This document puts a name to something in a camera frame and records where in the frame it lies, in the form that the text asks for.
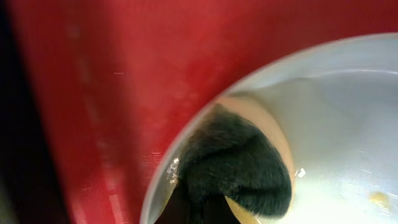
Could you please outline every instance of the red surface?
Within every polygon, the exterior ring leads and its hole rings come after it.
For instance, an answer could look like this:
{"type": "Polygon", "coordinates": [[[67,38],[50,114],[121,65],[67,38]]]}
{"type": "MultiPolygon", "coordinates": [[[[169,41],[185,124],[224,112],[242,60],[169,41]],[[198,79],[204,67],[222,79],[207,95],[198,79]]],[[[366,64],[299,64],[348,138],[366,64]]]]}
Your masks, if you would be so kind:
{"type": "Polygon", "coordinates": [[[138,223],[184,124],[300,49],[398,31],[396,0],[10,0],[58,176],[78,224],[138,223]]]}

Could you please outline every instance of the black fur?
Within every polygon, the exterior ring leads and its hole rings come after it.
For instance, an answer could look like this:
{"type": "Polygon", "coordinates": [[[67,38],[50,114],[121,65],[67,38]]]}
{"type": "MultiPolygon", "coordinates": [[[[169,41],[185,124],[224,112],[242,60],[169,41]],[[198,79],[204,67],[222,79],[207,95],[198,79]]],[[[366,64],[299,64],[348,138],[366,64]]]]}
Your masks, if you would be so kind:
{"type": "Polygon", "coordinates": [[[250,121],[217,105],[185,145],[178,170],[203,223],[210,195],[225,195],[254,214],[284,215],[292,198],[289,173],[276,148],[250,121]]]}

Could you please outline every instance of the dark fur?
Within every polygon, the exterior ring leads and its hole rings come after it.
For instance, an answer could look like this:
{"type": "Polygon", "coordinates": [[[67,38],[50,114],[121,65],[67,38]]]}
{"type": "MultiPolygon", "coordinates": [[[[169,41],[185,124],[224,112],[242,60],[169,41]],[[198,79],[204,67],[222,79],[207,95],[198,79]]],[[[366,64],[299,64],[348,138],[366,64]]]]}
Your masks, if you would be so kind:
{"type": "Polygon", "coordinates": [[[193,207],[192,223],[203,223],[209,195],[226,195],[254,214],[284,215],[292,198],[280,154],[250,121],[218,105],[185,145],[179,168],[193,207]]]}

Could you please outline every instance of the white bowl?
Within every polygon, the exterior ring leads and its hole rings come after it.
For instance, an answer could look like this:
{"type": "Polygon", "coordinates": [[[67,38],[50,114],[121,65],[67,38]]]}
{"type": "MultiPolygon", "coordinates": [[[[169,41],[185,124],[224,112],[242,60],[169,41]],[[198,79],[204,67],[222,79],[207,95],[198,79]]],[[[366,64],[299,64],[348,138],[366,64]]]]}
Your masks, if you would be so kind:
{"type": "MultiPolygon", "coordinates": [[[[398,223],[398,34],[341,40],[293,54],[222,95],[241,93],[274,115],[298,168],[292,209],[268,222],[398,223]],[[369,199],[374,192],[388,198],[387,208],[369,199]]],[[[210,106],[164,156],[147,191],[141,224],[160,215],[173,189],[178,146],[210,106]]]]}

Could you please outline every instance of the white container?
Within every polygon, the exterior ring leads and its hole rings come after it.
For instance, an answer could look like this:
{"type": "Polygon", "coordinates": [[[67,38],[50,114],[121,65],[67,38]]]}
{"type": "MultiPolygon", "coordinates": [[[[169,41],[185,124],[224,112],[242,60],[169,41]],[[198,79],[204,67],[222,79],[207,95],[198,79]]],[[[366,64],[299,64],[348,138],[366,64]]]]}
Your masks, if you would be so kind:
{"type": "MultiPolygon", "coordinates": [[[[398,34],[299,52],[254,72],[223,95],[241,93],[273,114],[298,169],[291,211],[281,220],[260,222],[398,223],[398,34]],[[375,193],[388,204],[375,203],[375,193]]],[[[172,189],[169,168],[178,158],[178,145],[208,107],[164,156],[141,224],[159,216],[172,189]]]]}

